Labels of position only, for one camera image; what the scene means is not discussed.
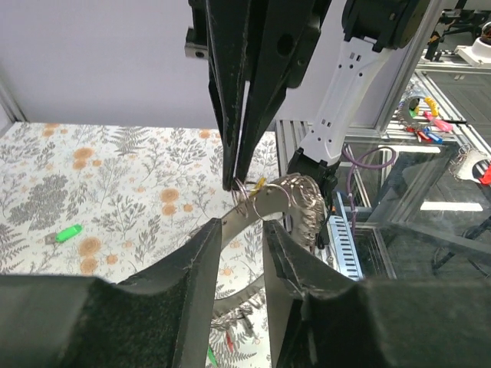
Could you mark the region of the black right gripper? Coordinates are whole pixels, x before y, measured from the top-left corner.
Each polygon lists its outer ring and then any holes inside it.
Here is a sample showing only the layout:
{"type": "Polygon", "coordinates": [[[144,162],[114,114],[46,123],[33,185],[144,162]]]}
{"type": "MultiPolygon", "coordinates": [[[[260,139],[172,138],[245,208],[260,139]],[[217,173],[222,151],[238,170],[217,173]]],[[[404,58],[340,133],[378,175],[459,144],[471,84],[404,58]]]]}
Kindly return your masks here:
{"type": "Polygon", "coordinates": [[[222,186],[231,190],[235,167],[235,177],[244,181],[287,89],[302,82],[320,36],[321,3],[191,1],[189,6],[193,26],[186,52],[209,62],[209,93],[223,145],[222,186]],[[246,82],[250,87],[239,148],[246,82]]]}

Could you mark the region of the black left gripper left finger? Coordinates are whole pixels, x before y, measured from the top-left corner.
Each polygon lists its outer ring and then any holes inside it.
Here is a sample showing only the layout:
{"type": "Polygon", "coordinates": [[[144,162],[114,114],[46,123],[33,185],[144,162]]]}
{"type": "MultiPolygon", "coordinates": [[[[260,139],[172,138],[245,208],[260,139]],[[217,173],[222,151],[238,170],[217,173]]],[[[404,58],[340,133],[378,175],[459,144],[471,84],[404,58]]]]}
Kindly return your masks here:
{"type": "Polygon", "coordinates": [[[6,275],[3,367],[202,367],[222,223],[128,279],[6,275]]]}

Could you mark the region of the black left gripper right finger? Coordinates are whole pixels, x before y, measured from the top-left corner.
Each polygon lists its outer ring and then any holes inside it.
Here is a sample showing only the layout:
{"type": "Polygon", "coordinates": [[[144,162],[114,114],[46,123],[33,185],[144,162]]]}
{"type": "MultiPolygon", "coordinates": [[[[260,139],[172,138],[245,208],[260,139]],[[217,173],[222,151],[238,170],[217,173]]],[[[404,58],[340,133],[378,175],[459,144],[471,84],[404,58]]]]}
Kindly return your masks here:
{"type": "Polygon", "coordinates": [[[274,367],[488,367],[488,281],[353,281],[263,228],[274,367]]]}

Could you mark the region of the green tagged key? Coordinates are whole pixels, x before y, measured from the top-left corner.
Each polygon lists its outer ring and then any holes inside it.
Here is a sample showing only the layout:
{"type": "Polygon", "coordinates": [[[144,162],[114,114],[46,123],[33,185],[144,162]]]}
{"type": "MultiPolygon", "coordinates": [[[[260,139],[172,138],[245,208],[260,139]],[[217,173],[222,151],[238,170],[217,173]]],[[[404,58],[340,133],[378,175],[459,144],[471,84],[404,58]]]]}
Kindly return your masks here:
{"type": "Polygon", "coordinates": [[[83,227],[82,225],[72,225],[59,232],[53,232],[44,237],[44,242],[46,245],[53,245],[57,243],[63,243],[74,236],[81,233],[83,227]]]}

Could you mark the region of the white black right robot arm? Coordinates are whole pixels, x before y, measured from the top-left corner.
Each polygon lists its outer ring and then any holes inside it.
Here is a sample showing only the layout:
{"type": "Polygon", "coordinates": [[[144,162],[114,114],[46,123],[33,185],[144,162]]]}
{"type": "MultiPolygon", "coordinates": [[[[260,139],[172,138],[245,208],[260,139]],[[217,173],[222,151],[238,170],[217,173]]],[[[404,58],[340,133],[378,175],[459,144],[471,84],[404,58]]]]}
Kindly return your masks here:
{"type": "MultiPolygon", "coordinates": [[[[426,1],[348,1],[328,92],[288,171],[313,178],[324,195],[348,127],[390,54],[414,37],[426,1]]],[[[186,53],[208,62],[208,90],[223,146],[222,187],[244,183],[263,134],[299,87],[321,36],[328,1],[191,1],[186,53]]]]}

